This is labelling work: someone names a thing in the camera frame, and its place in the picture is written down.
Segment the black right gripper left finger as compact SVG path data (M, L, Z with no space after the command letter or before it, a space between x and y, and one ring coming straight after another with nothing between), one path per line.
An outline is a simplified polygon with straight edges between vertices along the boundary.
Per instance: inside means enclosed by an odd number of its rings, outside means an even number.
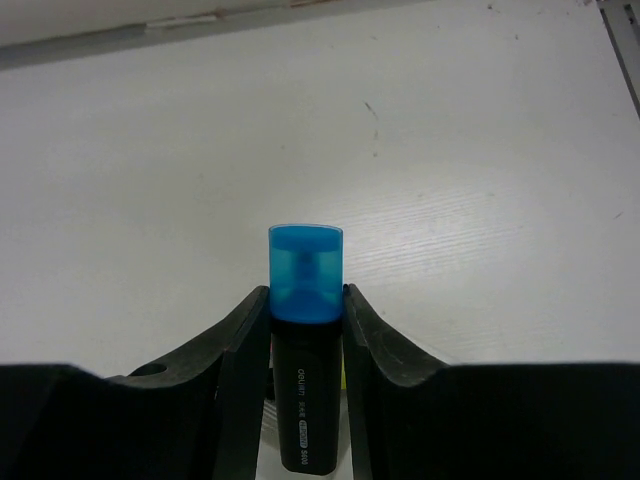
M126 376L1 369L5 479L252 479L269 364L268 290Z

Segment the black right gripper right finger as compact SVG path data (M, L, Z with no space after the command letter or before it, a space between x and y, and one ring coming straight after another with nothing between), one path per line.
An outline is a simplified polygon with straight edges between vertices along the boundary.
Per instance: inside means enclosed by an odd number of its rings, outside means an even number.
M343 291L357 479L635 479L635 363L449 365Z

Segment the blue cap highlighter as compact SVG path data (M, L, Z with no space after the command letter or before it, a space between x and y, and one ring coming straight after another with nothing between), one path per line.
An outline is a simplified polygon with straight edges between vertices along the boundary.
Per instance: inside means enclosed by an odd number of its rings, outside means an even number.
M343 232L269 230L271 353L280 456L296 473L337 465L342 375Z

